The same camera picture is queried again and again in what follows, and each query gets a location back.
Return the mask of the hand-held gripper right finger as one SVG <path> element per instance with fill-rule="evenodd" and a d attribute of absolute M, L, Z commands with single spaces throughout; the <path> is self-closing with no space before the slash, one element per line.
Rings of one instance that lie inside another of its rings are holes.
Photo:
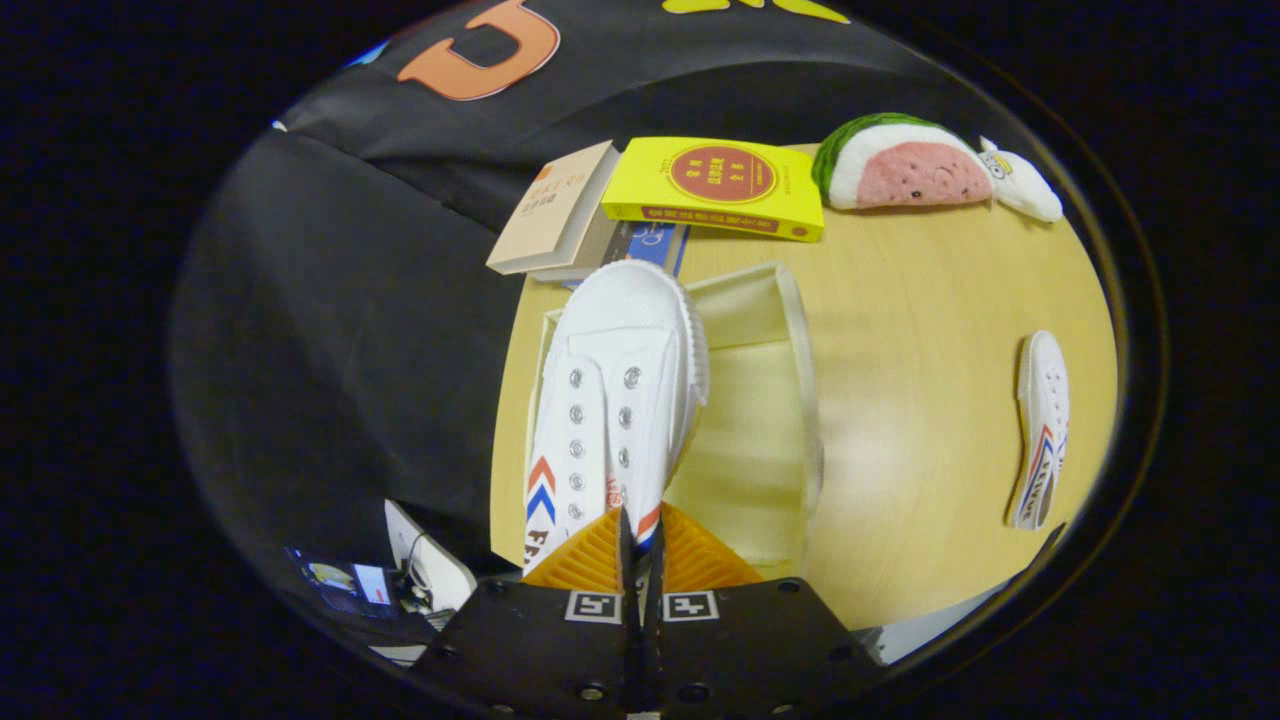
<path fill-rule="evenodd" d="M 640 708 L 658 719 L 819 719 L 884 669 L 801 578 L 765 579 L 669 503 L 652 537 Z"/>

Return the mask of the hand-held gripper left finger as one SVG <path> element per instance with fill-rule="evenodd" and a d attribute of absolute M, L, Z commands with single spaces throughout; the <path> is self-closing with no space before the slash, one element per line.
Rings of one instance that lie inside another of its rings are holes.
<path fill-rule="evenodd" d="M 485 580 L 411 676 L 489 719 L 626 719 L 641 708 L 641 619 L 625 509 L 556 551 L 605 539 L 608 591 Z"/>

